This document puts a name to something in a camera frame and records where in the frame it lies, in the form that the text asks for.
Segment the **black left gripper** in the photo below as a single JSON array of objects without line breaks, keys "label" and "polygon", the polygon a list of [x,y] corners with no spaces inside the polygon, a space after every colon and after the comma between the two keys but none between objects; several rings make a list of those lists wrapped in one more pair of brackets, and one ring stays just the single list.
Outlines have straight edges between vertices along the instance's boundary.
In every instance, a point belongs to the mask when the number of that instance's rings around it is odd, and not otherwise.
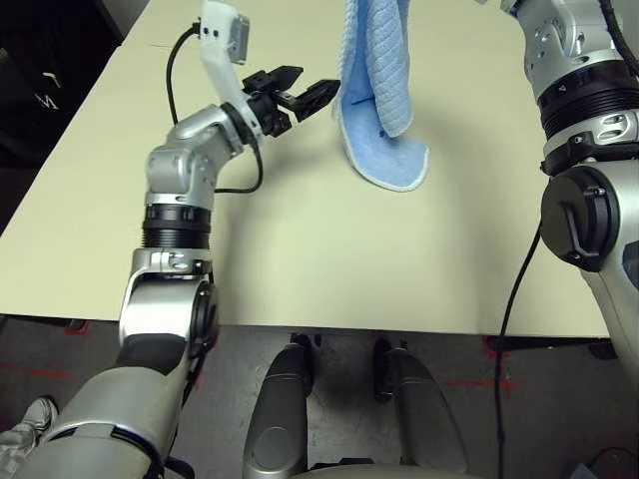
[{"label": "black left gripper", "polygon": [[293,97],[288,89],[304,71],[299,66],[279,66],[270,72],[256,72],[243,80],[243,92],[265,136],[278,137],[292,127],[284,107],[293,111],[299,123],[326,107],[335,97],[340,80],[322,79]]}]

